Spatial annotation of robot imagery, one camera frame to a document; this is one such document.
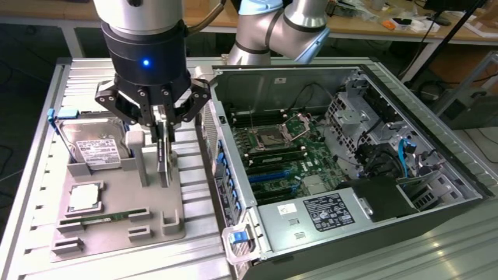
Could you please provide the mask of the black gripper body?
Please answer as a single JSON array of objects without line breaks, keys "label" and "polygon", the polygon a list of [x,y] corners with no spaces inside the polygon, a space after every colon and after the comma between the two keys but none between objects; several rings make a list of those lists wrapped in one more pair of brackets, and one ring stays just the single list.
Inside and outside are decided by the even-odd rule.
[{"label": "black gripper body", "polygon": [[169,31],[154,35],[125,34],[102,24],[106,44],[117,72],[117,85],[129,97],[149,92],[150,104],[162,105],[170,92],[177,101],[191,86],[186,64],[186,25],[179,21]]}]

